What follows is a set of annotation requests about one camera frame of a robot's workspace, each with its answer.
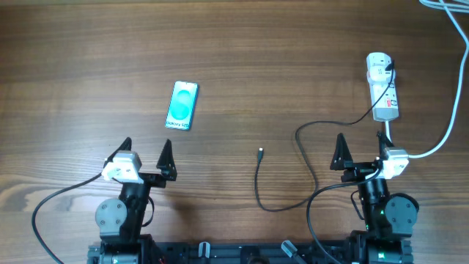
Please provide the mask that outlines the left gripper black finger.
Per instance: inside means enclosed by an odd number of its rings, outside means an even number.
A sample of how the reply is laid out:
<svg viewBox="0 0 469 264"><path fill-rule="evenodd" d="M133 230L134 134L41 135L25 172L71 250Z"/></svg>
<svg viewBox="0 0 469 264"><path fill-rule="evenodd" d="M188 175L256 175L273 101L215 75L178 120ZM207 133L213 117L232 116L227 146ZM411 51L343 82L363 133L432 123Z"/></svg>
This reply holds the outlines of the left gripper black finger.
<svg viewBox="0 0 469 264"><path fill-rule="evenodd" d="M175 181L177 179L177 169L170 139L167 139L163 146L156 168L160 170L160 174L165 180Z"/></svg>
<svg viewBox="0 0 469 264"><path fill-rule="evenodd" d="M130 151L132 147L132 139L130 137L127 137L124 142L112 153L110 154L109 157L107 157L104 161L105 164L108 162L111 162L114 158L114 156L119 152L119 151Z"/></svg>

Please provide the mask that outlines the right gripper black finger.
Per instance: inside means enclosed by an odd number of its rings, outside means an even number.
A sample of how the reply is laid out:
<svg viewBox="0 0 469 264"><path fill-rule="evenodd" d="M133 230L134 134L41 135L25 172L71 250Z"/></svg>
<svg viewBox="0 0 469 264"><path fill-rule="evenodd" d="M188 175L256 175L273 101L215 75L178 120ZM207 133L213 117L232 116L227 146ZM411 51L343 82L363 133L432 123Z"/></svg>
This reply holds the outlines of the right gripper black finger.
<svg viewBox="0 0 469 264"><path fill-rule="evenodd" d="M343 133L336 138L336 148L330 163L330 170L339 171L353 167L353 159Z"/></svg>
<svg viewBox="0 0 469 264"><path fill-rule="evenodd" d="M378 143L379 143L379 154L380 154L380 157L382 158L384 156L384 149L387 147L394 147L394 144L386 136L385 132L378 131L377 138L378 138Z"/></svg>

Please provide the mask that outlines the teal Galaxy smartphone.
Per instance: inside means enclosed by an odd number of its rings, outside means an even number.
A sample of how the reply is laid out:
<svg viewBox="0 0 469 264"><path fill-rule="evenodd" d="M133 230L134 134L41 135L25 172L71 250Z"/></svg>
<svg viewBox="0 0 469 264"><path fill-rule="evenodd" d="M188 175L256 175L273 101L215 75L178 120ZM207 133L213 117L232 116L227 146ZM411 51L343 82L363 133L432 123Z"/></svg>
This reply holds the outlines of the teal Galaxy smartphone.
<svg viewBox="0 0 469 264"><path fill-rule="evenodd" d="M188 131L191 128L199 85L176 81L166 116L165 127Z"/></svg>

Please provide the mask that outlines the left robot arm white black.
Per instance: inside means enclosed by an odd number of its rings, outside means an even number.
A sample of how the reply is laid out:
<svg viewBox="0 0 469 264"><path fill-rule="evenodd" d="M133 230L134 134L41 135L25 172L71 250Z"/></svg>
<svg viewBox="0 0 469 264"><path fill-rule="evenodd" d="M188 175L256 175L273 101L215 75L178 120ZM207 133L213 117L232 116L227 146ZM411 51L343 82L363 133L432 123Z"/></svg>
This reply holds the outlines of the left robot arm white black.
<svg viewBox="0 0 469 264"><path fill-rule="evenodd" d="M131 150L132 139L124 142L105 160L101 172L105 180L122 184L116 199L102 202L95 221L100 230L100 245L89 248L88 263L165 263L165 255L151 235L141 229L151 221L144 221L151 188L165 188L168 181L177 179L171 141L166 140L156 169L157 173L141 172L141 159Z"/></svg>

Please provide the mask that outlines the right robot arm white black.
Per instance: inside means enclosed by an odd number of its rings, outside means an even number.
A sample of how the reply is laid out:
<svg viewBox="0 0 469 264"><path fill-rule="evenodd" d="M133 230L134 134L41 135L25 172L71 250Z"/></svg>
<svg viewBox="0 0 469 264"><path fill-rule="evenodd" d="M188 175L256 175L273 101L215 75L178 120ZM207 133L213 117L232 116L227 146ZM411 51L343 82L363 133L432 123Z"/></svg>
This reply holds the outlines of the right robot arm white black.
<svg viewBox="0 0 469 264"><path fill-rule="evenodd" d="M388 137L377 134L380 155L371 162L353 161L343 133L336 139L330 169L342 171L343 183L356 183L366 224L365 231L353 231L344 242L341 259L346 263L414 262L408 240L417 222L418 202L404 193L391 194L387 181L400 175L409 155Z"/></svg>

